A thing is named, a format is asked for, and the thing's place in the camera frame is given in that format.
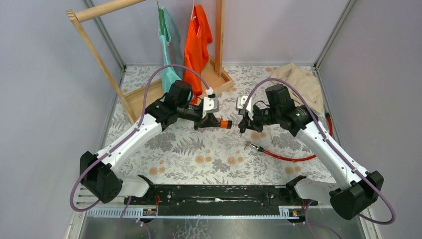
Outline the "beige crumpled cloth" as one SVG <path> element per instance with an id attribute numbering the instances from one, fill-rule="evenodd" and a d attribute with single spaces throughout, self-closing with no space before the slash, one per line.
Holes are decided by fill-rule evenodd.
<path id="1" fill-rule="evenodd" d="M 324 113 L 322 90 L 317 78 L 311 71 L 305 70 L 294 63 L 289 63 L 273 68 L 270 77 L 284 80 L 300 93 L 315 113 L 318 115 Z"/>

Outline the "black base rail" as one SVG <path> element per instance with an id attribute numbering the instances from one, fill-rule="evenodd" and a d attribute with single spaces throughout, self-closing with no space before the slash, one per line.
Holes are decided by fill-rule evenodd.
<path id="1" fill-rule="evenodd" d="M 125 199 L 151 205 L 159 216 L 274 216 L 280 206 L 303 209 L 307 200 L 286 186 L 176 185 L 152 186 L 143 197 Z"/>

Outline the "orange black padlock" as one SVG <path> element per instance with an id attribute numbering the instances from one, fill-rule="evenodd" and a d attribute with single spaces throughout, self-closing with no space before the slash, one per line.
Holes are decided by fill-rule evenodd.
<path id="1" fill-rule="evenodd" d="M 224 129 L 231 129 L 232 128 L 232 121 L 231 120 L 222 120 L 219 122 L 219 127 Z"/>

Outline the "orange shirt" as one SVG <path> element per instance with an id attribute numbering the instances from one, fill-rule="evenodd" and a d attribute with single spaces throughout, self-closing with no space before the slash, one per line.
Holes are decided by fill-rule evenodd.
<path id="1" fill-rule="evenodd" d="M 213 39 L 206 13 L 200 4 L 196 5 L 196 15 L 196 27 L 200 25 L 201 29 L 198 35 L 195 35 L 193 24 L 191 21 L 189 22 L 184 65 L 200 74 L 209 61 L 208 45 L 213 42 Z M 203 93 L 202 81 L 188 70 L 184 70 L 183 81 L 192 86 L 194 96 L 191 103 L 196 104 L 199 96 Z"/>

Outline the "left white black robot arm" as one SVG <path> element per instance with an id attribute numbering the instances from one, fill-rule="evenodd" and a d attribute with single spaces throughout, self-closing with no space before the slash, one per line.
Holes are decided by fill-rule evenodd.
<path id="1" fill-rule="evenodd" d="M 81 184 L 99 202 L 106 204 L 117 196 L 135 196 L 141 204 L 150 204 L 154 200 L 152 184 L 140 176 L 121 175 L 119 171 L 125 161 L 178 119 L 194 122 L 195 128 L 220 126 L 214 116 L 219 103 L 213 89 L 206 89 L 207 95 L 199 105 L 190 104 L 191 91 L 190 84 L 176 81 L 169 92 L 152 102 L 131 128 L 112 144 L 95 154 L 87 151 L 81 156 Z"/>

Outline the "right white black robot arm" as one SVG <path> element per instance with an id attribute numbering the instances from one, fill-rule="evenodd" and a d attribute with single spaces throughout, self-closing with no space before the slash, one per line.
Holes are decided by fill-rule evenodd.
<path id="1" fill-rule="evenodd" d="M 268 107 L 259 108 L 247 96 L 238 97 L 236 108 L 242 115 L 240 132 L 247 129 L 261 132 L 265 125 L 278 124 L 304 143 L 324 164 L 335 183 L 298 176 L 288 183 L 288 203 L 298 205 L 304 199 L 330 204 L 339 216 L 351 220 L 377 201 L 384 183 L 378 172 L 369 172 L 348 155 L 327 133 L 316 115 L 306 106 L 295 106 L 289 90 L 272 85 L 265 90 Z"/>

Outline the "green clothes hanger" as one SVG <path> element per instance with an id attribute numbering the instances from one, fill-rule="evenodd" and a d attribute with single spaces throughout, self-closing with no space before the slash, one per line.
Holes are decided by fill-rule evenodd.
<path id="1" fill-rule="evenodd" d="M 158 8 L 158 17 L 159 17 L 159 34 L 160 35 L 165 35 L 165 20 L 164 20 L 164 11 L 162 10 L 162 8 L 160 7 L 158 1 L 156 1 L 157 3 L 157 8 Z"/>

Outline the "white pink clothes hanger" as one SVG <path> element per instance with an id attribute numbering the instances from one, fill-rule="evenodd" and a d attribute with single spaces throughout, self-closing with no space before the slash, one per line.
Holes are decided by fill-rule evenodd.
<path id="1" fill-rule="evenodd" d="M 200 25 L 198 27 L 196 27 L 196 24 L 195 24 L 195 19 L 196 18 L 197 18 L 197 15 L 196 15 L 196 4 L 195 4 L 195 0 L 192 0 L 192 12 L 191 12 L 190 21 L 193 24 L 195 35 L 198 35 L 198 33 L 199 33 L 199 31 L 200 31 L 201 28 L 200 28 Z"/>

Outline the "teal shirt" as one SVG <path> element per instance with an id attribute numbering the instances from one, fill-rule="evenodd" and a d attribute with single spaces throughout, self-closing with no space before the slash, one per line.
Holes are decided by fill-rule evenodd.
<path id="1" fill-rule="evenodd" d="M 163 51 L 164 65 L 183 64 L 183 56 L 180 48 L 181 37 L 172 16 L 163 6 L 165 20 L 165 35 L 160 35 L 159 40 Z M 183 77 L 184 69 L 181 67 L 168 67 L 161 71 L 161 84 L 164 93 L 169 92 L 171 85 Z"/>

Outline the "floral patterned mat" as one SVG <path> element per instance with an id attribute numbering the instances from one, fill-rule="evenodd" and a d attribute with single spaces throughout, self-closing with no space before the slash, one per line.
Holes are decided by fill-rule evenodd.
<path id="1" fill-rule="evenodd" d="M 128 93 L 144 86 L 158 66 L 129 66 L 122 80 Z M 271 75 L 270 66 L 227 66 L 234 87 L 220 95 L 216 117 L 239 122 L 236 98 L 248 95 L 261 80 Z M 105 144 L 112 143 L 131 126 L 117 101 Z M 245 147 L 251 141 L 264 149 L 287 158 L 304 158 L 313 153 L 278 125 L 265 126 L 263 132 L 238 128 L 193 129 L 193 123 L 178 120 L 164 132 L 149 140 L 120 168 L 125 176 L 144 175 L 156 184 L 231 184 L 284 185 L 299 175 L 334 183 L 327 168 L 317 159 L 288 162 Z"/>

